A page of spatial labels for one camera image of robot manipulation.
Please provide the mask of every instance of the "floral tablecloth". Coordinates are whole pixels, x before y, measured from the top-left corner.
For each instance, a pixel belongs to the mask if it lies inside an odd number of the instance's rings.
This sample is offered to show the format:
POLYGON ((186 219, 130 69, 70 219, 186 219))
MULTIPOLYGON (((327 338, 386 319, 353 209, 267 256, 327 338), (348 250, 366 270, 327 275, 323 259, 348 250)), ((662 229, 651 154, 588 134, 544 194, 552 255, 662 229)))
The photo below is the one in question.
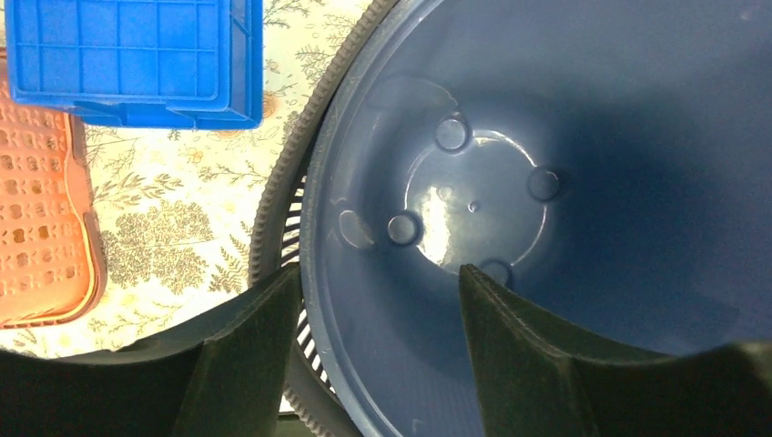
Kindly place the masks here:
MULTIPOLYGON (((87 127, 107 259, 105 295, 71 323, 0 331, 0 348, 46 358, 117 349, 243 291, 263 184, 316 82, 368 3, 266 0, 264 121, 258 129, 87 127)), ((4 26, 0 35, 5 41, 4 26)))

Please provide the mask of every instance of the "blue plastic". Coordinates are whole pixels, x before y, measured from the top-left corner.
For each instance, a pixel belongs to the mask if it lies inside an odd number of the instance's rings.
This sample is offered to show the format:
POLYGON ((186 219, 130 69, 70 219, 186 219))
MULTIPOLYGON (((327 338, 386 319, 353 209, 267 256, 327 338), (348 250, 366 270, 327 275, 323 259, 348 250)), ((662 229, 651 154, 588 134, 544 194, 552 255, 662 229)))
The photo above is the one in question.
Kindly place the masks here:
POLYGON ((252 128, 261 15, 250 0, 6 0, 11 95, 102 126, 252 128))
POLYGON ((772 338, 770 6, 395 6, 301 220, 316 349, 364 435, 483 435, 463 263, 654 351, 772 338))

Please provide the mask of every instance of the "orange plastic basket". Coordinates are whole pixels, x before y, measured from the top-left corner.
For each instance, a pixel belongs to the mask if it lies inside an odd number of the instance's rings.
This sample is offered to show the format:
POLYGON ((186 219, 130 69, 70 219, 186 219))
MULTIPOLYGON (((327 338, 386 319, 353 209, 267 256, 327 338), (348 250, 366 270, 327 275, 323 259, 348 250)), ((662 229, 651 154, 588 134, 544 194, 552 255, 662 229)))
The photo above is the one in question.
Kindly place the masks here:
POLYGON ((104 289, 83 137, 70 116, 15 104, 0 60, 0 328, 76 319, 104 289))

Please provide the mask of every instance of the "black plastic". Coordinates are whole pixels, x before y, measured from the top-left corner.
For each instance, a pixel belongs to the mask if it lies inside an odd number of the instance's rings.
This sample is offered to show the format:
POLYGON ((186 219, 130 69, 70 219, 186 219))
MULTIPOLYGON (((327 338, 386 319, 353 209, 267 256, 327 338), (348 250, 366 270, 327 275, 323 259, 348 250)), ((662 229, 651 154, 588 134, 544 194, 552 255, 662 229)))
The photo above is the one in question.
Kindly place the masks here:
MULTIPOLYGON (((338 53, 319 81, 309 103, 288 135, 260 199, 249 251, 249 281, 254 283, 286 262, 297 260, 297 229, 300 202, 312 144, 316 141, 323 116, 340 82, 365 42, 398 0, 373 0, 343 41, 338 53)), ((358 437, 361 433, 322 378, 321 363, 314 363, 317 351, 301 347, 312 333, 301 338, 308 320, 301 316, 298 341, 290 350, 285 397, 300 419, 319 437, 358 437)))
POLYGON ((314 437, 314 433, 296 414, 282 414, 276 421, 274 437, 314 437))
POLYGON ((772 435, 772 343, 670 358, 580 328, 461 269, 485 434, 772 435))
POLYGON ((300 301, 294 264, 120 351, 0 352, 0 435, 270 436, 300 301))

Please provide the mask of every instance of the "blue plastic crate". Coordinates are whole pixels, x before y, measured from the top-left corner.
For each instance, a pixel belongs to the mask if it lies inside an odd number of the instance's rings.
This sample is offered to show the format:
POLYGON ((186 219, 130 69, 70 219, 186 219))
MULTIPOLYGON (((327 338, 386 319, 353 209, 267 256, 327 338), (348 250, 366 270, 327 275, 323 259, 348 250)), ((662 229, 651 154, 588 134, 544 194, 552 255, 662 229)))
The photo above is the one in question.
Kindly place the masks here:
POLYGON ((102 126, 260 122, 260 1, 6 0, 5 22, 19 103, 102 126))

